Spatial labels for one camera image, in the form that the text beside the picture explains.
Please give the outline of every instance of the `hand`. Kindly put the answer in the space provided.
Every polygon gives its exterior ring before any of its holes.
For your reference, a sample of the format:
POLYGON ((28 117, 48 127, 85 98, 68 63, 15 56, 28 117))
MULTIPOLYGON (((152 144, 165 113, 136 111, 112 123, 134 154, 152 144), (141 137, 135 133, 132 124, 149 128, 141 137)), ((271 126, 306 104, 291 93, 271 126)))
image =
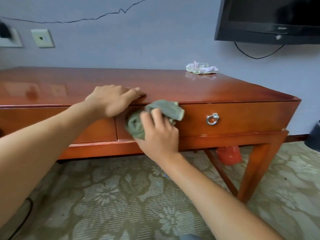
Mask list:
POLYGON ((103 86, 96 87, 94 91, 86 97, 86 101, 97 106, 101 117, 112 117, 124 111, 128 105, 139 96, 146 93, 141 92, 140 88, 126 88, 123 86, 103 86))
POLYGON ((157 164, 178 154, 179 131, 156 108, 150 113, 141 112, 140 119, 145 131, 145 139, 136 139, 141 150, 157 164))

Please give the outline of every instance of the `wall plate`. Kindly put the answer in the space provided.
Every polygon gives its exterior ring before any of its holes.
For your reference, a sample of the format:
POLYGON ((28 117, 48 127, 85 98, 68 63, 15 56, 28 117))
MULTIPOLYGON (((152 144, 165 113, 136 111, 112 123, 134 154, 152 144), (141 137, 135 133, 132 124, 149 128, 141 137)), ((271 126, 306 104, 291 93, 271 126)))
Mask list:
POLYGON ((52 41, 52 38, 48 29, 31 29, 31 33, 35 41, 35 44, 39 48, 54 47, 54 43, 52 41))
POLYGON ((0 37, 0 47, 23 47, 18 31, 15 28, 9 28, 12 39, 0 37))

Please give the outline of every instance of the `tv screen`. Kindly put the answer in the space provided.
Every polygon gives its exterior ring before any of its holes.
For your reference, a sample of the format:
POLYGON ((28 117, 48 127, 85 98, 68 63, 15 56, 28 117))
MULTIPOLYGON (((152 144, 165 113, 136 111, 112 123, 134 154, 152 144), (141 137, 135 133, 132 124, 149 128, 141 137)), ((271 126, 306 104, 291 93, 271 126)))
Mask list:
POLYGON ((320 44, 320 0, 222 0, 216 40, 320 44))

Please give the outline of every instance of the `floral carpet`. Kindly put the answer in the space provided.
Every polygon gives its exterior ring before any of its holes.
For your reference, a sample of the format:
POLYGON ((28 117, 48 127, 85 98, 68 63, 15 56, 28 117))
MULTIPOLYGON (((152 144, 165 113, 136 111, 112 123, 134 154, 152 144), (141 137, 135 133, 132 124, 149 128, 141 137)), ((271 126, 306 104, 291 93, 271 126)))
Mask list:
MULTIPOLYGON (((242 162, 225 166, 239 187, 252 147, 242 162)), ((226 189, 203 151, 187 160, 226 189)), ((30 197, 34 209, 14 240, 214 239, 175 183, 146 156, 70 161, 54 165, 30 197)), ((320 153, 302 142, 283 144, 248 208, 285 239, 320 239, 320 153)), ((0 229, 7 240, 29 209, 25 202, 0 229)))

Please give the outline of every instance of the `drawer handle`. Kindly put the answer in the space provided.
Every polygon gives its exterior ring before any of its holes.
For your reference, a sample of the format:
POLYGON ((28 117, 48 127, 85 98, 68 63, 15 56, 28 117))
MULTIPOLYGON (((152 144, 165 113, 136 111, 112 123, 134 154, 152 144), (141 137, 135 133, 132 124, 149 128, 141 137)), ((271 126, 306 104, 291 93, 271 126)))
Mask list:
POLYGON ((213 113, 212 115, 209 115, 209 116, 207 117, 207 124, 208 124, 208 125, 215 125, 215 124, 218 123, 219 118, 220 118, 220 117, 218 116, 217 113, 213 113))

